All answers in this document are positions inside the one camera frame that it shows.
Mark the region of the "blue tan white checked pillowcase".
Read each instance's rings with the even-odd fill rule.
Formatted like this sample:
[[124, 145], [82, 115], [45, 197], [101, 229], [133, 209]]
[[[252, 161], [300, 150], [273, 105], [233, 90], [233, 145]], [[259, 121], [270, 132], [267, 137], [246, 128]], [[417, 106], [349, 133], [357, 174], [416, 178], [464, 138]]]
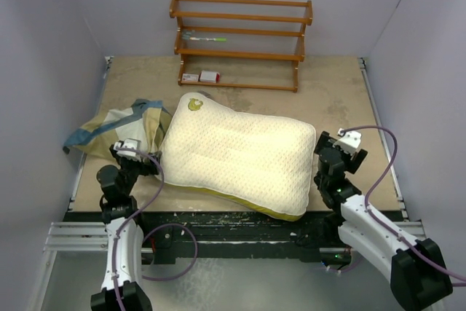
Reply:
[[112, 160], [111, 145], [128, 138], [140, 141], [140, 150], [159, 150], [172, 120], [162, 101], [137, 99], [126, 109], [109, 109], [97, 114], [75, 130], [63, 148], [76, 148], [85, 154]]

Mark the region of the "white pillow with yellow band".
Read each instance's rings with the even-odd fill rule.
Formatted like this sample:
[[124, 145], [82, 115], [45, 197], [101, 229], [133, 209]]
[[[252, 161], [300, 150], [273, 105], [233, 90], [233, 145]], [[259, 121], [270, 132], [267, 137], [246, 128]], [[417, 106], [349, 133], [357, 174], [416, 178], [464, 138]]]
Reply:
[[165, 183], [205, 190], [276, 219], [309, 204], [313, 125], [234, 111], [197, 92], [181, 96], [160, 150]]

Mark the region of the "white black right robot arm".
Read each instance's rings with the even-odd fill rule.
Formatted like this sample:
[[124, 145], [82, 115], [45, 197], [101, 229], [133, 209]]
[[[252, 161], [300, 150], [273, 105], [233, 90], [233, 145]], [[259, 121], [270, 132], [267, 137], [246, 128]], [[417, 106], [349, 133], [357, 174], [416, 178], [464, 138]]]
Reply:
[[333, 211], [324, 228], [325, 241], [354, 248], [387, 279], [404, 310], [423, 310], [452, 294], [453, 283], [438, 245], [420, 240], [378, 211], [346, 177], [355, 173], [367, 152], [357, 130], [322, 132], [315, 146], [318, 157], [314, 182], [323, 202]]

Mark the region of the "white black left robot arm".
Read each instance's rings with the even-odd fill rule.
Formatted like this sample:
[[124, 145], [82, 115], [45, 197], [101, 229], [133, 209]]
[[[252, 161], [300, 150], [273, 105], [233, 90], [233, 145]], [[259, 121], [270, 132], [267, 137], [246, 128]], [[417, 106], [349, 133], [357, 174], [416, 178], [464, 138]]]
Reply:
[[141, 142], [128, 138], [110, 146], [117, 165], [102, 167], [96, 178], [102, 190], [99, 206], [108, 239], [106, 270], [100, 291], [90, 298], [92, 310], [151, 310], [142, 288], [141, 247], [150, 230], [131, 191], [139, 176], [159, 173], [146, 159]]

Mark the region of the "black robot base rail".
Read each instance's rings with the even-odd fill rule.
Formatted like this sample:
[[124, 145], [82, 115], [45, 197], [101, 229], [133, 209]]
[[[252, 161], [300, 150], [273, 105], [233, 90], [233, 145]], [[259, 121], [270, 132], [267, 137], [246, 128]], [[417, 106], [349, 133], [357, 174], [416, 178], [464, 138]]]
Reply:
[[143, 232], [157, 232], [143, 244], [143, 255], [157, 264], [193, 256], [319, 262], [322, 253], [344, 252], [329, 215], [310, 211], [298, 221], [281, 221], [251, 211], [145, 212]]

